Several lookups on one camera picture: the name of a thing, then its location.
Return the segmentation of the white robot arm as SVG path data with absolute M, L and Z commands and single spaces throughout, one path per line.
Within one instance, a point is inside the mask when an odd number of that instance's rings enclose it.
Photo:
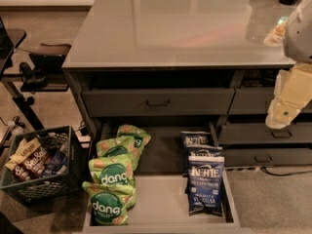
M 282 46 L 285 56 L 295 61 L 289 71 L 279 71 L 265 119 L 267 127 L 283 129 L 312 100 L 312 0 L 302 0 L 264 43 Z

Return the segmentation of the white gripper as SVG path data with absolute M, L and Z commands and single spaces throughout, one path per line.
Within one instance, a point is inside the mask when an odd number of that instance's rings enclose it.
M 312 64 L 298 62 L 277 78 L 277 99 L 267 110 L 265 124 L 270 129 L 287 127 L 312 99 Z

